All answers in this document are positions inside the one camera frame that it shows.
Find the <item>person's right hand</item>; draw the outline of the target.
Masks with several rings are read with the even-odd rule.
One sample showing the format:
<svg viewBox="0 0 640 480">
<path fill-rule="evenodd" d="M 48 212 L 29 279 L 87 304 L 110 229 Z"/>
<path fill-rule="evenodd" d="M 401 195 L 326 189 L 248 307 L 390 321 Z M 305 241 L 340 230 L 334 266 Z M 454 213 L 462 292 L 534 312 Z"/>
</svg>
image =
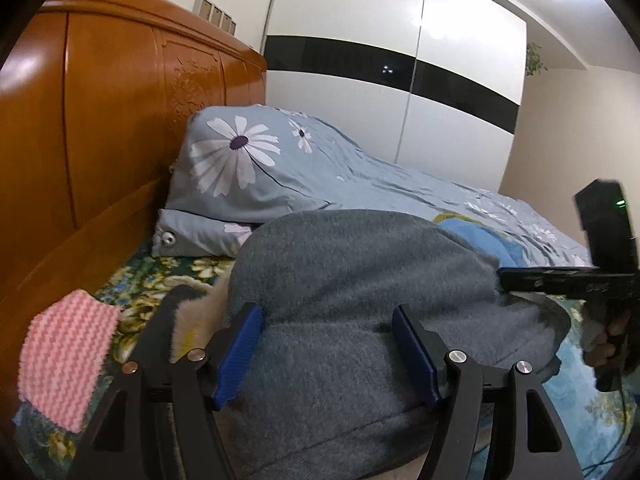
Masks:
<svg viewBox="0 0 640 480">
<path fill-rule="evenodd" d="M 626 311 L 608 325 L 593 318 L 600 304 L 586 301 L 582 304 L 582 360 L 591 368 L 619 368 L 624 376 L 632 374 L 639 366 L 639 359 L 630 349 L 617 351 L 614 339 L 627 336 L 630 312 Z"/>
</svg>

